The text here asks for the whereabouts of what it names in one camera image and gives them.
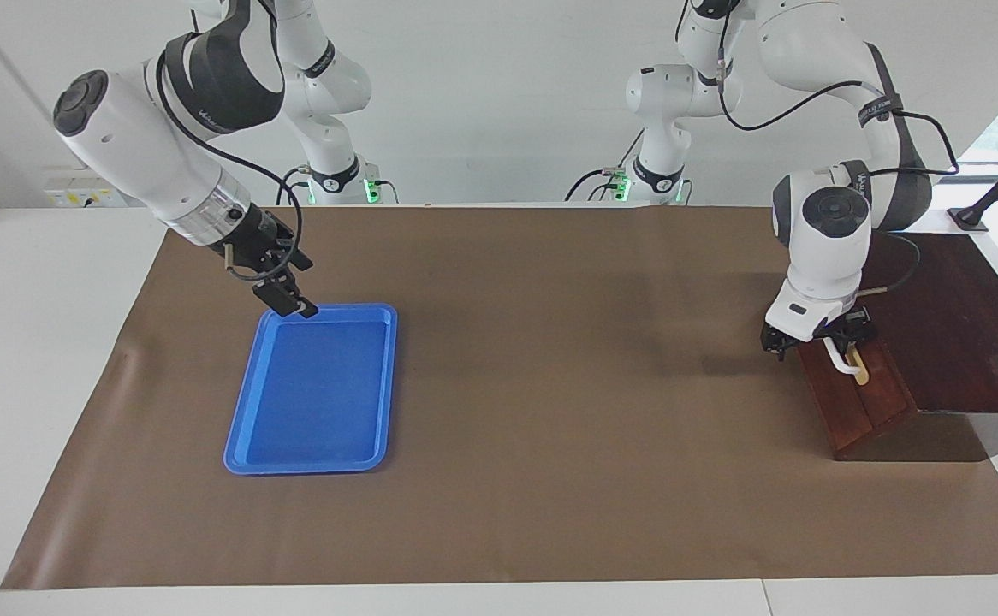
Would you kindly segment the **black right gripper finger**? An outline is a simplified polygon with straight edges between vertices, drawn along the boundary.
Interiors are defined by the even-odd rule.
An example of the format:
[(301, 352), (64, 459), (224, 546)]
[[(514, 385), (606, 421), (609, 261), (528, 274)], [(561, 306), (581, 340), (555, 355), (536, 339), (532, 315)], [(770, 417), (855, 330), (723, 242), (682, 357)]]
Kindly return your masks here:
[(252, 285), (252, 292), (275, 313), (296, 312), (296, 292), (288, 278), (265, 278)]
[(289, 308), (281, 309), (281, 316), (290, 316), (299, 313), (303, 318), (312, 318), (319, 313), (318, 306), (313, 304), (300, 291), (293, 272), (281, 274), (281, 292), (285, 300), (290, 304)]

